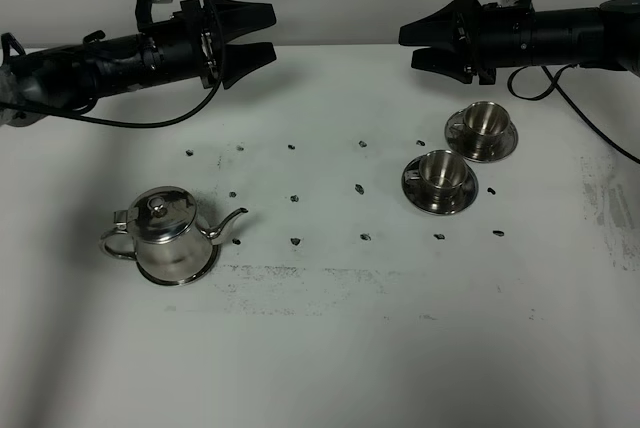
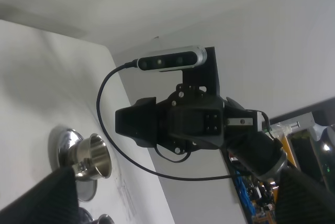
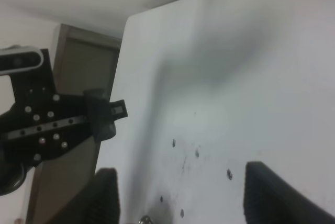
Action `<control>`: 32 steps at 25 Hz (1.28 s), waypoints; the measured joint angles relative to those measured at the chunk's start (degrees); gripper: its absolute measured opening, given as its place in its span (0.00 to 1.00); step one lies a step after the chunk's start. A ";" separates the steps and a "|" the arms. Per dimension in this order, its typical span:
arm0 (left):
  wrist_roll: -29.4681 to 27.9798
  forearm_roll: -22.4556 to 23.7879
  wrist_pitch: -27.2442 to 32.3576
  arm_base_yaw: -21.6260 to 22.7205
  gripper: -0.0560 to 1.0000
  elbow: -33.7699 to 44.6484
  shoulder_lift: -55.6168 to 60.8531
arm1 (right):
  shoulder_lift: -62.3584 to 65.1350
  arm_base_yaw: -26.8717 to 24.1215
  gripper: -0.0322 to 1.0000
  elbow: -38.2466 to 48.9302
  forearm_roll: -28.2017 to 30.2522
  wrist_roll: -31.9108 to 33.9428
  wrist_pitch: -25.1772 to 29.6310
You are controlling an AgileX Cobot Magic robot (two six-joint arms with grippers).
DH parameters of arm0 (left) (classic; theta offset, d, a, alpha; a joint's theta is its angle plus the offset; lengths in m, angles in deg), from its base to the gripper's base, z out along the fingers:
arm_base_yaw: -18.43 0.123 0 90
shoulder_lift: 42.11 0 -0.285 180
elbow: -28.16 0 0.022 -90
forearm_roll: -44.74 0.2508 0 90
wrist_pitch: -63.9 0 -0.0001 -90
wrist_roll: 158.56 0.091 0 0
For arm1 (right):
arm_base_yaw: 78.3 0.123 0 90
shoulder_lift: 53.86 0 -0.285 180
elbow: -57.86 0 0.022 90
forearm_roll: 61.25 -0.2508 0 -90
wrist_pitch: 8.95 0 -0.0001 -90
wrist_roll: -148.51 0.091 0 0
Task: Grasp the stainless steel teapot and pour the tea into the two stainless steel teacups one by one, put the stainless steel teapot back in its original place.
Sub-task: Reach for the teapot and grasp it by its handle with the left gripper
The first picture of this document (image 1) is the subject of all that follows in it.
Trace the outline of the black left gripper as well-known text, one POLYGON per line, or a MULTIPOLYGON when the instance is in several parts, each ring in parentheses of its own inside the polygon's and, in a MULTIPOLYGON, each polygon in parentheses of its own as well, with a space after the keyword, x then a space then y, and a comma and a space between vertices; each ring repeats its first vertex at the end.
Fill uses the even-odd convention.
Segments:
MULTIPOLYGON (((199 78, 205 89, 218 80, 214 42, 225 43, 276 24, 269 3, 236 0, 185 0, 170 19, 142 25, 142 75, 145 87, 199 78)), ((224 89, 277 59, 270 42, 219 44, 224 89)))

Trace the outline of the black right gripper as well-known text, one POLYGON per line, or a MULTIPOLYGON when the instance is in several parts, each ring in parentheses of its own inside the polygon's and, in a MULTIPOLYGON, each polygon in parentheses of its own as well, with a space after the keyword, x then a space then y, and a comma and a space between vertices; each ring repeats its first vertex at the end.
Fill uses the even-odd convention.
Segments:
POLYGON ((475 78, 493 85, 499 68, 532 64, 532 0, 501 7, 478 0, 453 0, 436 13, 400 28, 398 43, 425 47, 412 54, 411 67, 463 84, 475 78), (434 47, 456 47, 459 54, 434 47))

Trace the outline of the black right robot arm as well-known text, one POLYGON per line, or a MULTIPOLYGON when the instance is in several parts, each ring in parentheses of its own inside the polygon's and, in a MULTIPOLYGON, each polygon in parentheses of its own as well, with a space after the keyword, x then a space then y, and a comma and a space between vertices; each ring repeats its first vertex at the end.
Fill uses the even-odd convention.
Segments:
POLYGON ((637 75, 639 0, 554 11, 453 0, 402 26, 398 43, 415 49, 412 68, 463 84, 493 85, 499 69, 548 65, 637 75))

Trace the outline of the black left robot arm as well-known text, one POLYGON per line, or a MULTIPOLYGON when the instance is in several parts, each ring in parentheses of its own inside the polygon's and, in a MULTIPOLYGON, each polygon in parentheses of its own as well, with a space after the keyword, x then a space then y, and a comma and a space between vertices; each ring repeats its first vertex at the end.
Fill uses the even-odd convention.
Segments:
POLYGON ((47 116, 88 121, 102 98, 188 79, 215 93, 272 63, 269 42, 235 39, 273 26, 272 5, 234 0, 186 0, 165 21, 151 19, 134 35, 103 31, 78 45, 26 53, 1 36, 1 122, 30 126, 47 116))

